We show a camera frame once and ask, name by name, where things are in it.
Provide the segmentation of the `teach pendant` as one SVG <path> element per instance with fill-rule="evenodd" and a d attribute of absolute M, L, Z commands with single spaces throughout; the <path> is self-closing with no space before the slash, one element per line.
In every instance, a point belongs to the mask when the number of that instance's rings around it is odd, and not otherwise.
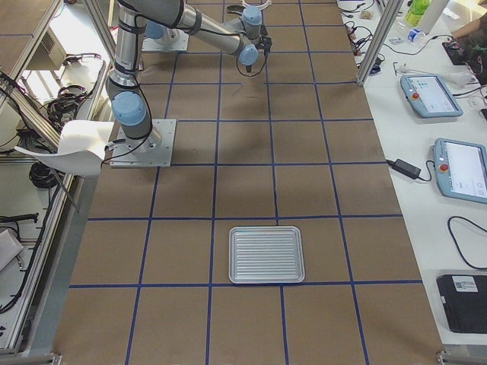
<path fill-rule="evenodd" d="M 486 149 L 483 145 L 438 138 L 434 142 L 433 156 L 442 195 L 486 203 Z"/>
<path fill-rule="evenodd" d="M 463 110 L 439 75 L 403 75 L 400 87 L 422 118 L 459 117 Z"/>

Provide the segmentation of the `ribbed metal tray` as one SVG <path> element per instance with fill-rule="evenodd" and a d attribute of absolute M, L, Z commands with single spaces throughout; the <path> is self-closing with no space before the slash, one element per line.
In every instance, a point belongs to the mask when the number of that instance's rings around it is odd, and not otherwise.
<path fill-rule="evenodd" d="M 234 284 L 297 284 L 305 279 L 301 232 L 295 226 L 234 227 L 228 276 Z"/>

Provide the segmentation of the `white plastic chair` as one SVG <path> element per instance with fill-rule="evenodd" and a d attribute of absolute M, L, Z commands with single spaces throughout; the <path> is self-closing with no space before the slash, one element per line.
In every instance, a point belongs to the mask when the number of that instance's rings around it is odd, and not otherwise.
<path fill-rule="evenodd" d="M 56 153 L 41 154 L 18 146 L 14 149 L 63 173 L 99 176 L 113 126 L 114 122 L 72 120 L 62 129 Z"/>

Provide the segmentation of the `far teach pendant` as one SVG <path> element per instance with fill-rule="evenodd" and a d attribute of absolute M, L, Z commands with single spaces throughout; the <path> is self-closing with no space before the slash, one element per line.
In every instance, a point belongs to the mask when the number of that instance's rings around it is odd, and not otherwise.
<path fill-rule="evenodd" d="M 422 118 L 459 117 L 463 110 L 439 75 L 403 75 L 400 87 Z"/>

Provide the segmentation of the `near teach pendant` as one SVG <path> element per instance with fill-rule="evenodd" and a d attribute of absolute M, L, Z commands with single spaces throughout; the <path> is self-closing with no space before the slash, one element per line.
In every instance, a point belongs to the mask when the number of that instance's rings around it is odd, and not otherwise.
<path fill-rule="evenodd" d="M 486 149 L 483 145 L 438 138 L 434 142 L 433 156 L 442 195 L 486 203 Z"/>

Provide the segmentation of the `green brake shoe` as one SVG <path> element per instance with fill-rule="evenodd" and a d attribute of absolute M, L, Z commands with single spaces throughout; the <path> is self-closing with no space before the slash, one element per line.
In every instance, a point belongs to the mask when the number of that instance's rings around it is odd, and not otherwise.
<path fill-rule="evenodd" d="M 241 16 L 244 12 L 243 5 L 229 5 L 226 7 L 227 14 L 235 14 Z"/>

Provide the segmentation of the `black power adapter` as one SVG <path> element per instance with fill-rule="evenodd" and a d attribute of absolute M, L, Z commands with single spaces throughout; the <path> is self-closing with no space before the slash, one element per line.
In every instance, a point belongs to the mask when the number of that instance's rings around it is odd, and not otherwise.
<path fill-rule="evenodd" d="M 421 173 L 421 169 L 405 162 L 401 159 L 396 160 L 386 160 L 388 166 L 395 170 L 398 173 L 403 174 L 404 176 L 409 177 L 410 179 L 418 179 Z"/>

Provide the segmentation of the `black flat box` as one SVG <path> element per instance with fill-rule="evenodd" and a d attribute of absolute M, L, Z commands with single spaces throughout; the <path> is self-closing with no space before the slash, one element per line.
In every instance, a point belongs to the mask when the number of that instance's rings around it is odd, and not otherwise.
<path fill-rule="evenodd" d="M 486 333 L 486 276 L 442 275 L 436 280 L 452 332 Z"/>

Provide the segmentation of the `white curved plastic bracket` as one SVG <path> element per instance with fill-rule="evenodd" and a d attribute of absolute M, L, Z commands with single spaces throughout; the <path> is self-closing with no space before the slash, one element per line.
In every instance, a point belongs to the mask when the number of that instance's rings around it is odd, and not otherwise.
<path fill-rule="evenodd" d="M 254 8 L 258 8 L 259 10 L 263 11 L 272 5 L 272 0 L 265 0 L 262 4 L 253 4 L 253 3 L 250 3 L 246 0 L 242 0 L 242 5 L 245 8 L 254 7 Z"/>

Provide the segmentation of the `aluminium frame post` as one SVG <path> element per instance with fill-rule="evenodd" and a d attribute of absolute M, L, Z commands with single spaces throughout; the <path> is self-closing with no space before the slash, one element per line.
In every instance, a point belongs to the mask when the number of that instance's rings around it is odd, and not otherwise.
<path fill-rule="evenodd" d="M 380 49 L 384 44 L 387 34 L 393 23 L 396 20 L 396 16 L 402 7 L 401 0 L 390 0 L 385 7 L 385 10 L 379 20 L 375 33 L 372 37 L 368 50 L 363 58 L 361 65 L 358 69 L 356 83 L 359 86 L 364 86 L 371 69 L 374 66 L 375 60 L 379 55 Z"/>

